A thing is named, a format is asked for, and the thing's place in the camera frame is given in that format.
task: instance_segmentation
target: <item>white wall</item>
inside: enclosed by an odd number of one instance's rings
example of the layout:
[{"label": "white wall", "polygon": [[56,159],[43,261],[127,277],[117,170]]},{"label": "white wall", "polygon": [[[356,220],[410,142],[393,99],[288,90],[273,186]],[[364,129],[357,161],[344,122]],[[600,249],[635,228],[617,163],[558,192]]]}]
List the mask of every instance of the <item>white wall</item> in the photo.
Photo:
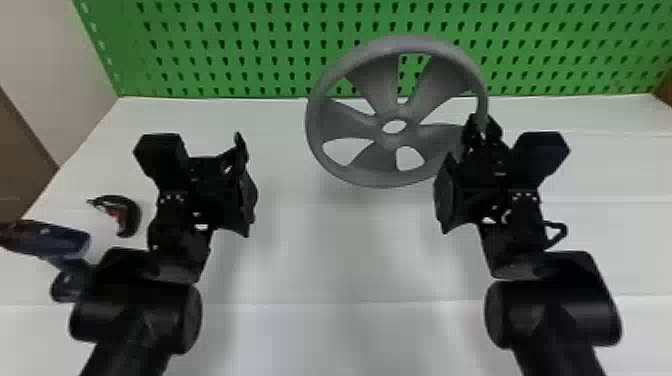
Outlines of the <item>white wall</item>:
[{"label": "white wall", "polygon": [[59,165],[116,101],[70,0],[0,0],[0,85]]}]

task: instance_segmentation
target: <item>gray plastic fan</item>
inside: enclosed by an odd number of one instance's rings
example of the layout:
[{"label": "gray plastic fan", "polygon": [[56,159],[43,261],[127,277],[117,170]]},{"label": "gray plastic fan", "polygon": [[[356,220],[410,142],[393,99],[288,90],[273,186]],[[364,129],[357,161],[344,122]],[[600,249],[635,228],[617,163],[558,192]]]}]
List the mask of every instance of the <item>gray plastic fan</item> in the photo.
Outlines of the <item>gray plastic fan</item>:
[{"label": "gray plastic fan", "polygon": [[[399,57],[408,53],[426,54],[430,59],[415,91],[405,103],[399,103]],[[375,114],[365,114],[327,96],[342,78],[359,90]],[[353,48],[320,77],[306,108],[308,144],[327,171],[352,184],[377,188],[413,184],[434,176],[446,153],[460,146],[462,126],[422,121],[442,103],[467,91],[478,98],[476,118],[484,130],[488,116],[485,85],[476,64],[460,48],[426,37],[379,38]],[[383,127],[395,120],[405,122],[404,129],[394,134],[384,132]],[[341,165],[325,153],[323,145],[343,138],[373,143],[348,165]],[[424,163],[401,171],[396,151],[404,146],[415,149]]]}]

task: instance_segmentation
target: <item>white surface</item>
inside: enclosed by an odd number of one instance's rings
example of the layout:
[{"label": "white surface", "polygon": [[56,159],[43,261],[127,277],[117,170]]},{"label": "white surface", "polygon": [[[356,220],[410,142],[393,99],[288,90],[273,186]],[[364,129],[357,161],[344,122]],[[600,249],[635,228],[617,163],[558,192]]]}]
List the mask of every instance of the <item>white surface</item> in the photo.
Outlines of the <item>white surface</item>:
[{"label": "white surface", "polygon": [[[140,135],[180,132],[190,154],[204,155],[230,147],[241,130],[260,191],[258,221],[250,239],[215,236],[199,284],[202,336],[168,375],[517,375],[513,356],[490,344],[482,324],[492,279],[474,229],[440,234],[431,182],[371,190],[333,178],[308,150],[304,106],[121,99],[27,216],[89,231],[92,261],[112,245],[143,248],[144,233],[116,238],[112,219],[84,199],[132,197],[145,228],[156,190],[131,155]],[[625,336],[599,351],[608,373],[672,373],[672,111],[650,96],[496,98],[492,108],[507,140],[558,129],[572,148],[542,187],[543,209],[570,226],[560,249],[590,251],[618,297]],[[432,117],[462,122],[471,109],[471,99],[460,99]],[[55,272],[7,253],[0,265],[8,374],[78,372],[89,346],[68,338],[68,308],[49,302]],[[55,360],[30,361],[36,354]]]},{"label": "white surface", "polygon": [[0,51],[0,86],[62,164],[117,98],[72,1],[0,1]]}]

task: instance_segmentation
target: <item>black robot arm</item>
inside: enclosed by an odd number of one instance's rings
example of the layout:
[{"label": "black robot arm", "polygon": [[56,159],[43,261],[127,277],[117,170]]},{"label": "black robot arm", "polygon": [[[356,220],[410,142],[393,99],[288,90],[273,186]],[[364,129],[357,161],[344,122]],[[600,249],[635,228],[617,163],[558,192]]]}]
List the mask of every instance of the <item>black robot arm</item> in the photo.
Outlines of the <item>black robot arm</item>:
[{"label": "black robot arm", "polygon": [[513,350],[523,375],[604,375],[593,347],[621,337],[604,280],[587,252],[546,252],[568,230],[544,220],[538,188],[569,148],[557,132],[523,133],[513,148],[501,137],[492,118],[482,135],[470,117],[459,161],[449,154],[434,182],[442,231],[478,228],[490,274],[500,279],[485,298],[488,334]]},{"label": "black robot arm", "polygon": [[177,134],[140,139],[134,154],[159,190],[148,251],[112,248],[92,266],[82,259],[84,232],[26,220],[0,226],[0,245],[61,270],[52,297],[75,303],[70,334],[96,345],[82,376],[159,376],[196,342],[202,301],[194,284],[212,234],[227,229],[247,237],[254,222],[249,155],[240,134],[234,141],[218,156],[192,158]]}]

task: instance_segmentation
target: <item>center hole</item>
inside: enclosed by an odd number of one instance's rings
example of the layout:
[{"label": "center hole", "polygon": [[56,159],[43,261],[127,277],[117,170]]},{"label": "center hole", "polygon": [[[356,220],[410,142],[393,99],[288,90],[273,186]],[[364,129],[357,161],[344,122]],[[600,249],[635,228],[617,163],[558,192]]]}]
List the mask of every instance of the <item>center hole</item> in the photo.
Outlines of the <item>center hole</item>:
[{"label": "center hole", "polygon": [[406,122],[403,120],[392,120],[387,124],[383,125],[383,132],[394,134],[399,133],[406,128]]}]

